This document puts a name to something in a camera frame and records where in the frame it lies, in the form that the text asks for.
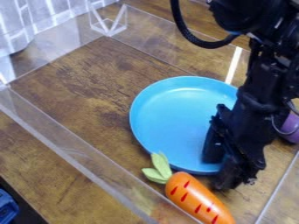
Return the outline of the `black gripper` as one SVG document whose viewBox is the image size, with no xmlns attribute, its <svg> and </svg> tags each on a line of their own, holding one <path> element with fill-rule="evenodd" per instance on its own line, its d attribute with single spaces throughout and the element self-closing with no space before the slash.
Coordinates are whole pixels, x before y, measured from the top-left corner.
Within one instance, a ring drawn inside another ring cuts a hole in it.
<svg viewBox="0 0 299 224">
<path fill-rule="evenodd" d="M 288 114 L 277 88 L 242 86 L 233 107 L 216 106 L 201 151 L 204 163 L 220 163 L 210 181 L 214 190 L 254 184 L 257 172 L 267 167 L 264 147 L 273 142 Z"/>
</svg>

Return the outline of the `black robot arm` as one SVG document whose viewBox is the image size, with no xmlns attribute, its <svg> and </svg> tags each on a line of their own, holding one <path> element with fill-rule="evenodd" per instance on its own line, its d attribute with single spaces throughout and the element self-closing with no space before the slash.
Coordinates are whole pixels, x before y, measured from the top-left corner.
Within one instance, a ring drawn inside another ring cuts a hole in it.
<svg viewBox="0 0 299 224">
<path fill-rule="evenodd" d="M 299 97 L 299 3 L 295 0 L 209 0 L 218 26 L 249 36 L 246 78 L 232 108 L 217 106 L 209 120 L 202 160 L 221 163 L 218 190 L 249 184 L 264 170 L 264 147 L 283 130 Z"/>
</svg>

